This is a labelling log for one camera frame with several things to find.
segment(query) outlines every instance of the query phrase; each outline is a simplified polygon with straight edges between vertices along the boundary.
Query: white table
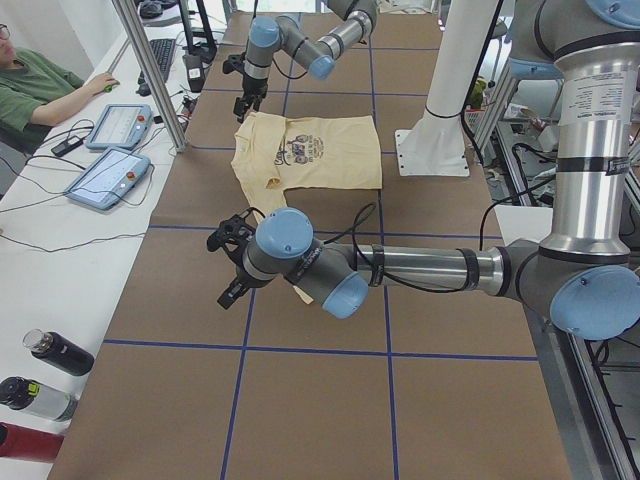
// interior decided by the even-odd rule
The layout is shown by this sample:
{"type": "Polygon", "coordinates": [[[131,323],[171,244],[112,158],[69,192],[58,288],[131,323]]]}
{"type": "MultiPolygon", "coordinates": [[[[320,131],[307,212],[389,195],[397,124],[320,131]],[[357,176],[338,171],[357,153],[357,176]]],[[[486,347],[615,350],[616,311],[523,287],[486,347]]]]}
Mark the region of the white table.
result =
{"type": "MultiPolygon", "coordinates": [[[[181,26],[147,29],[147,35],[150,38],[174,38],[180,30],[181,26]]],[[[96,73],[107,70],[124,41],[123,34],[97,66],[96,73]]],[[[167,82],[169,95],[182,90],[182,86],[188,87],[181,56],[182,51],[176,46],[167,82]]],[[[56,127],[51,135],[66,131],[82,118],[96,121],[104,107],[111,103],[148,103],[157,115],[151,96],[143,98],[135,94],[139,71],[129,46],[113,72],[121,84],[111,93],[96,97],[82,112],[56,127]]],[[[182,94],[173,96],[172,100],[178,108],[182,94]]],[[[143,143],[161,126],[152,125],[143,143]]],[[[51,146],[58,141],[44,146],[38,153],[51,154],[51,146]]],[[[147,192],[140,206],[121,202],[110,211],[101,213],[72,203],[66,197],[58,197],[41,205],[7,212],[54,197],[33,183],[18,178],[0,202],[0,228],[8,237],[47,249],[95,238],[144,233],[167,179],[175,149],[166,130],[163,130],[140,153],[148,156],[155,165],[151,184],[147,174],[126,197],[127,201],[135,204],[141,202],[147,192]]],[[[97,155],[82,146],[65,158],[88,166],[97,155]]],[[[51,192],[62,192],[79,173],[72,165],[36,158],[24,168],[22,175],[51,192]]],[[[97,354],[141,243],[142,235],[58,253],[44,253],[0,238],[0,381],[10,376],[22,376],[80,395],[90,374],[72,377],[33,358],[22,346],[22,337],[32,328],[53,330],[97,354]]],[[[5,406],[0,406],[0,421],[56,433],[64,432],[69,425],[69,422],[58,423],[15,412],[5,406]]],[[[45,463],[0,458],[0,478],[3,479],[44,479],[50,468],[45,463]]]]}

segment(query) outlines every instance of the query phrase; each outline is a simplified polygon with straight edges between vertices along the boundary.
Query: black keyboard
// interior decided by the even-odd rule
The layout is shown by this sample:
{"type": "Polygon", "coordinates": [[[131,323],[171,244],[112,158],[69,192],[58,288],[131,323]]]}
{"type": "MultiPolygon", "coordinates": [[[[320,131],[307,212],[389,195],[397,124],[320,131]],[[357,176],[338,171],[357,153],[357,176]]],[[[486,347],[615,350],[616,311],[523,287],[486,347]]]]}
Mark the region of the black keyboard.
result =
{"type": "MultiPolygon", "coordinates": [[[[156,57],[162,78],[166,82],[169,78],[169,70],[171,70],[171,63],[173,62],[173,51],[176,48],[176,41],[174,38],[156,38],[149,42],[153,56],[156,57]]],[[[144,73],[140,72],[138,76],[138,84],[143,84],[144,73]]]]}

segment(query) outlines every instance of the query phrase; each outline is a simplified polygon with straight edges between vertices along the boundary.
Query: thermos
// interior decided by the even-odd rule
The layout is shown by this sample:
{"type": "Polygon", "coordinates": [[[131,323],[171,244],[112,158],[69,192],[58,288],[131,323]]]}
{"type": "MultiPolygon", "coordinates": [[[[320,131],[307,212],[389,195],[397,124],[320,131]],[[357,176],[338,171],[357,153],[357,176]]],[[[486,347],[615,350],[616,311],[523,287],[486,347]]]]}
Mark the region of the thermos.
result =
{"type": "Polygon", "coordinates": [[[93,367],[93,355],[56,332],[35,328],[24,336],[22,344],[35,358],[77,377],[93,367]]]}
{"type": "Polygon", "coordinates": [[[0,423],[0,457],[53,463],[63,440],[62,435],[0,423]]]}
{"type": "Polygon", "coordinates": [[[78,399],[35,380],[9,377],[0,383],[0,404],[12,410],[64,422],[73,416],[78,399]]]}

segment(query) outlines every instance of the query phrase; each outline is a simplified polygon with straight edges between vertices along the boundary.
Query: red bottle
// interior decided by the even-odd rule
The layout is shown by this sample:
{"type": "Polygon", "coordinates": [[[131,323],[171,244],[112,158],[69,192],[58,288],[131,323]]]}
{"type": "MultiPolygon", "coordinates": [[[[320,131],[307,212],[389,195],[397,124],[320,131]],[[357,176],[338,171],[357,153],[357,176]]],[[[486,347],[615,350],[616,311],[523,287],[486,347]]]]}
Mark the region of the red bottle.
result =
{"type": "Polygon", "coordinates": [[[0,457],[53,463],[64,437],[0,422],[0,457]]]}

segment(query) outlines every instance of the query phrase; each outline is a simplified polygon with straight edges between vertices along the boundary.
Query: tablet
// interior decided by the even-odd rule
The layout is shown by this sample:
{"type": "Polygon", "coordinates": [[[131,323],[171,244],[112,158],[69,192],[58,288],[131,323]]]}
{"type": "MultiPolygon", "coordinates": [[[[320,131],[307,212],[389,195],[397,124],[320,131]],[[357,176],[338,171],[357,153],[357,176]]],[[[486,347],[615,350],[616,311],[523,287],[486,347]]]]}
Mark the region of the tablet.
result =
{"type": "Polygon", "coordinates": [[[107,105],[85,145],[91,150],[110,147],[132,150],[144,138],[151,119],[149,105],[107,105]]]}
{"type": "Polygon", "coordinates": [[[150,164],[143,155],[109,148],[67,187],[64,194],[83,205],[108,210],[138,183],[150,164]]]}

